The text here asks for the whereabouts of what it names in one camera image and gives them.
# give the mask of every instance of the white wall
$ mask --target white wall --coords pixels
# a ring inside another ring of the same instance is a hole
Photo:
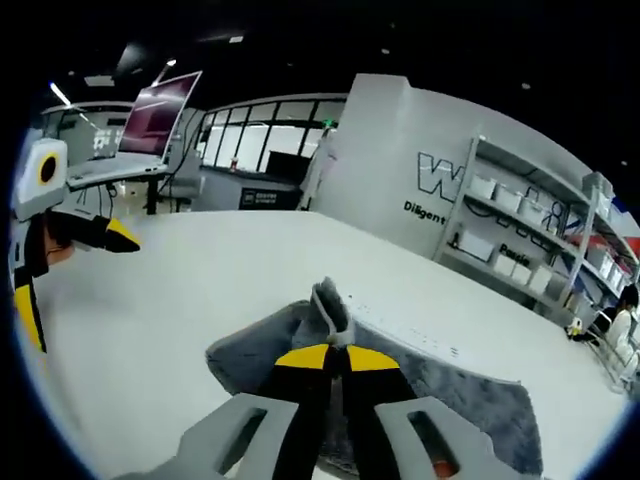
[[[420,219],[405,211],[404,204],[417,203],[433,215],[447,218],[471,139],[478,133],[515,154],[547,165],[578,188],[582,176],[591,172],[549,138],[489,108],[412,88],[404,77],[358,75],[334,135],[338,161],[323,180],[311,210],[431,258],[444,222]],[[422,188],[432,193],[418,188],[420,152],[436,167],[423,177]],[[479,170],[487,168],[478,165]],[[500,178],[504,172],[492,175]],[[509,183],[513,181],[526,191],[526,182],[511,178]],[[553,199],[540,193],[540,202],[550,207]],[[495,218],[474,218],[467,210],[463,206],[461,219],[474,230],[480,229],[488,240],[515,242],[532,258],[545,256],[530,238],[519,238],[514,225],[505,229]],[[629,214],[619,223],[624,224],[620,231],[625,235],[640,232]],[[556,267],[566,272],[561,262],[556,262]],[[597,290],[590,279],[585,278],[585,283],[590,292]]]

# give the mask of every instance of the ceiling light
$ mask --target ceiling light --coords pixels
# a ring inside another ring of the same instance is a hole
[[[90,87],[113,87],[115,85],[111,75],[93,75],[84,77],[84,81]]]
[[[64,103],[67,107],[71,106],[71,102],[69,101],[69,99],[65,96],[64,93],[62,93],[62,90],[60,90],[55,83],[49,83],[49,88],[53,93],[56,94],[56,97],[58,97],[62,103]]]

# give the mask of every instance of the white storage box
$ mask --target white storage box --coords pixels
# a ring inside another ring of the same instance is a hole
[[[473,177],[471,177],[471,185],[469,188],[479,197],[491,198],[493,190],[496,188],[496,181],[493,178],[486,178],[474,173]]]
[[[587,198],[591,198],[593,187],[595,187],[596,190],[600,190],[607,198],[614,197],[613,185],[600,172],[591,172],[582,177],[582,192]]]
[[[463,229],[458,236],[458,249],[486,262],[491,257],[495,245],[481,238],[467,229]]]
[[[549,282],[551,281],[552,276],[553,273],[551,272],[551,270],[540,265],[533,271],[531,275],[531,279],[529,280],[529,288],[536,293],[544,293],[544,291],[547,289],[547,285],[549,285]]]
[[[609,208],[609,223],[611,224],[611,228],[617,232],[624,230],[624,216],[613,203]]]
[[[541,205],[537,204],[533,200],[522,197],[518,213],[534,225],[542,225],[542,220],[544,220],[546,211]]]
[[[623,273],[622,269],[616,263],[611,266],[611,271],[609,272],[607,280],[609,282],[609,286],[616,292],[620,290]]]
[[[513,267],[513,272],[511,272],[511,278],[520,285],[526,285],[529,278],[531,278],[531,270],[520,263],[516,263],[515,267]]]
[[[515,266],[516,262],[497,251],[491,258],[491,268],[493,268],[495,272],[506,275],[507,277],[511,276]]]
[[[607,197],[602,192],[598,192],[598,205],[596,206],[596,212],[603,218],[609,218],[609,211],[611,210],[612,197]]]
[[[593,265],[604,278],[609,278],[609,273],[613,266],[613,258],[611,258],[604,246],[594,245],[589,247],[587,249],[587,262]]]
[[[496,185],[496,189],[493,192],[493,199],[507,210],[513,210],[514,212],[517,212],[518,207],[520,206],[522,195],[520,194],[520,192],[517,192],[512,188],[509,188],[502,183],[498,183]]]

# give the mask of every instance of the sign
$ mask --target sign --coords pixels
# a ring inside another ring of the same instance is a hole
[[[268,190],[243,188],[240,210],[295,210],[300,200],[300,190]]]

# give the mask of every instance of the window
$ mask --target window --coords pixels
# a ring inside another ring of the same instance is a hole
[[[211,127],[209,141],[207,142],[207,147],[204,151],[204,158],[202,159],[203,165],[215,165],[216,153],[218,152],[218,145],[220,145],[222,130],[224,130],[224,125],[214,125],[213,127]]]
[[[229,117],[229,123],[244,123],[247,119],[247,112],[249,107],[234,108],[231,110],[231,117]]]
[[[220,145],[220,153],[218,154],[216,167],[231,166],[231,159],[236,153],[240,132],[242,132],[242,127],[240,126],[227,126],[224,137],[222,138],[222,144]]]
[[[96,157],[116,154],[122,127],[109,127],[108,118],[125,117],[111,112],[67,112],[58,132],[58,138],[67,144],[69,165],[77,165]]]
[[[198,138],[198,144],[196,145],[196,151],[200,154],[200,158],[204,158],[204,151],[207,148],[207,141],[211,134],[211,125],[213,124],[213,117],[215,113],[205,115],[202,120],[202,128],[200,129],[200,137]]]
[[[344,110],[344,102],[320,102],[313,119],[317,122],[326,120],[339,122],[342,110]]]
[[[43,119],[44,136],[48,138],[58,138],[58,125],[62,120],[64,112],[53,112],[45,115]]]
[[[309,120],[313,102],[282,102],[278,120]]]
[[[271,120],[273,111],[276,109],[275,103],[265,103],[264,105],[256,105],[251,109],[249,120]]]
[[[216,119],[213,121],[214,125],[224,125],[227,122],[229,116],[229,110],[222,110],[216,114]]]
[[[247,125],[242,135],[240,149],[238,150],[238,168],[255,172],[258,169],[258,160],[262,145],[267,136],[269,127],[264,124]]]
[[[302,147],[302,156],[311,158],[313,152],[316,151],[318,147],[318,140],[322,136],[322,129],[320,128],[311,128],[309,129],[309,133],[307,134],[307,138],[304,140],[304,147]]]
[[[303,134],[303,128],[296,128],[288,125],[274,125],[271,129],[271,134],[269,135],[264,155],[262,156],[260,171],[264,172],[267,169],[269,153],[272,151],[297,155]]]

